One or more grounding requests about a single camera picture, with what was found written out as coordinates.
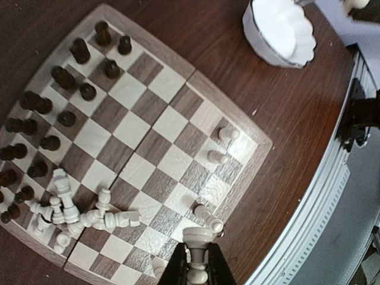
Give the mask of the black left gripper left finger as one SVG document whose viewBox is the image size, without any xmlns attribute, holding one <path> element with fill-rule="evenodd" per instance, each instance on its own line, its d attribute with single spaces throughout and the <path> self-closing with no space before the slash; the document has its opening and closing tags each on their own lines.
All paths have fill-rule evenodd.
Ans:
<svg viewBox="0 0 380 285">
<path fill-rule="evenodd" d="M 184 243 L 178 243 L 160 277 L 159 285 L 187 285 L 187 254 Z"/>
</svg>

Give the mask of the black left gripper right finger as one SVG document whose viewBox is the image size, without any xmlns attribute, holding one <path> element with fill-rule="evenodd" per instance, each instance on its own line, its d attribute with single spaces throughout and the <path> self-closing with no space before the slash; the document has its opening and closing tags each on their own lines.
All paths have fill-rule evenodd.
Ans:
<svg viewBox="0 0 380 285">
<path fill-rule="evenodd" d="M 208 283 L 210 285 L 237 285 L 219 245 L 209 243 L 207 251 Z"/>
</svg>

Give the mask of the white king chess piece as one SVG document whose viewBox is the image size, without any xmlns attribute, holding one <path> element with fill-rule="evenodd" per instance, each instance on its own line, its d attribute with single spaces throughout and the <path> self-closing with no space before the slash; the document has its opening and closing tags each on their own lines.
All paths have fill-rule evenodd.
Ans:
<svg viewBox="0 0 380 285">
<path fill-rule="evenodd" d="M 166 269 L 167 264 L 168 264 L 168 262 L 163 260 L 163 259 L 160 259 L 158 257 L 153 258 L 152 268 L 153 268 L 154 276 L 155 276 L 157 281 L 160 280 L 162 274 L 164 273 L 164 271 Z"/>
</svg>

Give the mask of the white rook chess piece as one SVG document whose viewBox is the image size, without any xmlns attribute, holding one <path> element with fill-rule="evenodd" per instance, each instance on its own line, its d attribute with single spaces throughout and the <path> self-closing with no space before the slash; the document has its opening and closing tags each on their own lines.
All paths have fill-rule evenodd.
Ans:
<svg viewBox="0 0 380 285">
<path fill-rule="evenodd" d="M 190 251 L 187 281 L 189 284 L 204 284 L 208 280 L 205 253 L 213 241 L 213 232 L 208 228 L 188 227 L 183 230 L 183 242 Z"/>
</svg>

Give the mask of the white pawn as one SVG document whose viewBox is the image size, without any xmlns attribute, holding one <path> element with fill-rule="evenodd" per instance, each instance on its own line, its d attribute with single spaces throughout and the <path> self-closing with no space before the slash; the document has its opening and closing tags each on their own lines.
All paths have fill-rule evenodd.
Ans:
<svg viewBox="0 0 380 285">
<path fill-rule="evenodd" d="M 210 162 L 215 164 L 224 164 L 229 161 L 228 155 L 223 154 L 217 150 L 210 150 L 207 157 Z"/>
<path fill-rule="evenodd" d="M 207 228 L 213 233 L 220 233 L 224 228 L 222 220 L 212 215 L 211 211 L 204 205 L 200 204 L 195 207 L 194 214 L 196 218 L 202 220 Z"/>
<path fill-rule="evenodd" d="M 224 142 L 231 142 L 240 136 L 240 132 L 237 129 L 222 127 L 218 131 L 218 137 Z"/>
</svg>

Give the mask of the wooden chess board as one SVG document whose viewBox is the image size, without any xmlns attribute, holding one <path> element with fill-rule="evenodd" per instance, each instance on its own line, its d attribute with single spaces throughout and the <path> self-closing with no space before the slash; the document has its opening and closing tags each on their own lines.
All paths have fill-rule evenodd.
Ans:
<svg viewBox="0 0 380 285">
<path fill-rule="evenodd" d="M 155 284 L 186 227 L 202 227 L 198 204 L 226 222 L 264 162 L 271 140 L 207 77 L 107 4 L 55 48 L 27 85 L 52 102 L 40 114 L 15 104 L 27 135 L 1 129 L 1 146 L 22 144 L 1 170 L 2 227 L 50 262 L 93 284 Z M 58 208 L 53 171 L 64 169 L 81 213 L 108 197 L 110 217 L 140 213 L 140 225 L 97 230 L 46 221 Z"/>
</svg>

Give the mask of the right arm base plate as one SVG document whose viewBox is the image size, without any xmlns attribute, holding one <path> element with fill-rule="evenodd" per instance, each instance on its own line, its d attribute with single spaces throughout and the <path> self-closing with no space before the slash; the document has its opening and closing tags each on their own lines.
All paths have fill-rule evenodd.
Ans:
<svg viewBox="0 0 380 285">
<path fill-rule="evenodd" d="M 375 98 L 366 98 L 359 79 L 354 78 L 336 138 L 344 150 L 351 152 L 354 142 L 364 145 L 368 138 L 365 131 L 370 127 L 379 128 L 379 90 Z"/>
</svg>

